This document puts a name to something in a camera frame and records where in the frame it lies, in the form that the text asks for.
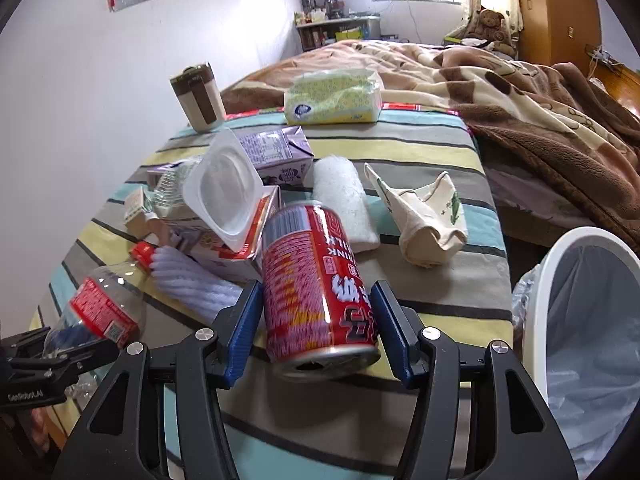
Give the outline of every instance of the can opening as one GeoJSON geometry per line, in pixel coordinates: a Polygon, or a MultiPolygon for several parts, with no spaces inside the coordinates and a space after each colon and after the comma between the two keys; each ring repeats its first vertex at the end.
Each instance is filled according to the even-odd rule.
{"type": "Polygon", "coordinates": [[[322,370],[324,368],[323,364],[316,363],[315,361],[311,361],[309,363],[302,363],[299,366],[296,366],[296,370],[300,370],[301,372],[307,372],[311,370],[322,370]]]}

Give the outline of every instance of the silver screw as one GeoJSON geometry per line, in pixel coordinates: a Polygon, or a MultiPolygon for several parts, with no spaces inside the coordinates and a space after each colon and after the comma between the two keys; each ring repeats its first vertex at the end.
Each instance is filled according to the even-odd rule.
{"type": "Polygon", "coordinates": [[[499,339],[491,343],[491,348],[498,354],[506,354],[509,351],[509,345],[499,339]]]}
{"type": "Polygon", "coordinates": [[[145,347],[142,345],[142,343],[136,341],[135,343],[131,343],[129,346],[127,346],[127,354],[138,355],[144,349],[145,347]]]}
{"type": "Polygon", "coordinates": [[[434,326],[428,326],[427,328],[422,329],[422,337],[425,339],[430,339],[431,341],[436,341],[436,339],[440,339],[442,332],[438,330],[434,326]]]}
{"type": "Polygon", "coordinates": [[[210,328],[201,328],[196,332],[196,339],[200,341],[208,341],[213,337],[213,330],[210,328]]]}

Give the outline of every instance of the white wall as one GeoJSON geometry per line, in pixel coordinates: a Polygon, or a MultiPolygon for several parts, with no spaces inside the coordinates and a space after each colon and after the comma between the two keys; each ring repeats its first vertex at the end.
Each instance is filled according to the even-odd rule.
{"type": "Polygon", "coordinates": [[[606,0],[598,0],[600,8],[600,28],[602,29],[602,45],[616,60],[624,63],[631,70],[640,70],[640,56],[631,43],[616,13],[606,0]]]}
{"type": "Polygon", "coordinates": [[[83,226],[186,124],[168,79],[208,60],[224,88],[294,54],[293,5],[151,0],[110,13],[105,0],[20,3],[0,34],[3,335],[26,329],[83,226]]]}
{"type": "Polygon", "coordinates": [[[439,2],[343,0],[347,9],[380,13],[382,34],[398,34],[412,43],[441,44],[462,20],[462,6],[439,2]]]}

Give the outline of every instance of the blue gripper pad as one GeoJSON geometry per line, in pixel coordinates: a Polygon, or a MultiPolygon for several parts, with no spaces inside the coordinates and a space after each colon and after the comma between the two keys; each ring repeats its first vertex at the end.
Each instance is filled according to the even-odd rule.
{"type": "Polygon", "coordinates": [[[407,389],[418,388],[420,379],[428,371],[417,350],[418,338],[404,308],[383,280],[373,285],[369,300],[394,377],[407,389]]]}
{"type": "Polygon", "coordinates": [[[218,336],[212,372],[216,387],[230,389],[244,373],[262,313],[262,284],[245,286],[234,306],[220,311],[211,325],[218,336]]]}

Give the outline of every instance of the trash can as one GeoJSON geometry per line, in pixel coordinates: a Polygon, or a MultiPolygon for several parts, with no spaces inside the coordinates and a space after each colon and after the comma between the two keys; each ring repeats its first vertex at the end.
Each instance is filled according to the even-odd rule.
{"type": "Polygon", "coordinates": [[[638,257],[613,234],[580,227],[562,236],[533,274],[523,364],[558,422],[578,476],[637,477],[638,257]]]}

